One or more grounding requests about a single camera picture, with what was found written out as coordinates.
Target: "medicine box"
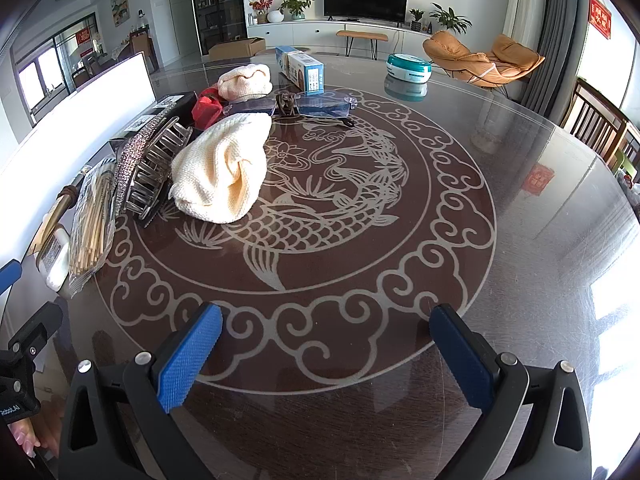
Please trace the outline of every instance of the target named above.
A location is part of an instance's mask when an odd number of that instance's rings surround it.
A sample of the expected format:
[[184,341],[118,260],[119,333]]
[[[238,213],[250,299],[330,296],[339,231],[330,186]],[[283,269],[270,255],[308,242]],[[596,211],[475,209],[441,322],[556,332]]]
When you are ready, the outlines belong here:
[[324,92],[324,65],[291,46],[276,47],[280,71],[308,95]]

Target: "tv cabinet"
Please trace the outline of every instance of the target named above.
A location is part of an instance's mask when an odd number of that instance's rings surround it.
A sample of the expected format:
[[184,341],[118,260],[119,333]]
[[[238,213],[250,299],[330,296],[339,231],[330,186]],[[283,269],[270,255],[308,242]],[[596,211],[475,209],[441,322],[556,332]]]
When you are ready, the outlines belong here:
[[[336,36],[339,30],[357,30],[359,32],[382,32],[389,37],[388,42],[381,42],[378,60],[386,61],[388,54],[411,54],[426,59],[422,43],[431,37],[424,32],[414,32],[408,28],[376,23],[347,22],[331,20],[304,20],[299,22],[265,23],[250,25],[247,33],[250,38],[258,37],[266,40],[268,47],[274,46],[308,46],[317,52],[331,52],[344,55],[344,38]],[[369,41],[355,41],[352,56],[370,57]]]

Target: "wooden bench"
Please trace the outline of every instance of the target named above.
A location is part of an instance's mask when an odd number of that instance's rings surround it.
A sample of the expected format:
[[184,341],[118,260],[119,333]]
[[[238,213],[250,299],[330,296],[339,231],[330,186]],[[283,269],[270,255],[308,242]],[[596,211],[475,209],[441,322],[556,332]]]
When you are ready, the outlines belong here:
[[371,59],[378,59],[378,40],[389,41],[389,37],[386,34],[379,34],[377,32],[358,32],[357,30],[339,30],[335,33],[336,36],[344,37],[344,55],[349,57],[351,53],[351,47],[353,46],[353,40],[355,38],[369,40],[371,42]]

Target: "glass table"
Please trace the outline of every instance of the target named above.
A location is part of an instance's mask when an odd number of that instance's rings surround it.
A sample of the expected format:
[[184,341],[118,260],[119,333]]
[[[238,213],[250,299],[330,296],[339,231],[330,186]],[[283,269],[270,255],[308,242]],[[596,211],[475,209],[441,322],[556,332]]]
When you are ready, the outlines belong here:
[[[424,92],[380,62],[318,59],[326,90],[358,99],[356,125],[278,121],[240,221],[208,224],[172,202],[147,228],[120,216],[107,263],[70,301],[23,262],[3,338],[44,301],[65,312],[38,394],[64,397],[79,360],[153,352],[212,301],[223,335],[172,415],[215,476],[434,478],[479,415],[429,336],[430,309],[446,302],[497,352],[575,366],[594,477],[606,478],[640,432],[640,227],[611,172],[495,92],[436,73]],[[273,55],[252,62],[291,88]],[[238,64],[157,74],[154,91],[200,92]]]

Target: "orange cushion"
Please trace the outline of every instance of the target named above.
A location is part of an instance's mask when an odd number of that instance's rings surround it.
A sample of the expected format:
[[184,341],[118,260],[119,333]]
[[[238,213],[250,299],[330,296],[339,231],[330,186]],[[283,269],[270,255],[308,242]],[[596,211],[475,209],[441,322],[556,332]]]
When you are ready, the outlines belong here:
[[492,51],[501,62],[510,64],[522,72],[531,70],[540,60],[537,52],[522,46],[504,34],[495,38]]
[[430,41],[433,41],[433,43],[436,43],[439,47],[449,53],[451,59],[458,59],[461,56],[471,54],[471,51],[466,46],[460,43],[453,34],[450,34],[446,30],[436,32],[431,37]]

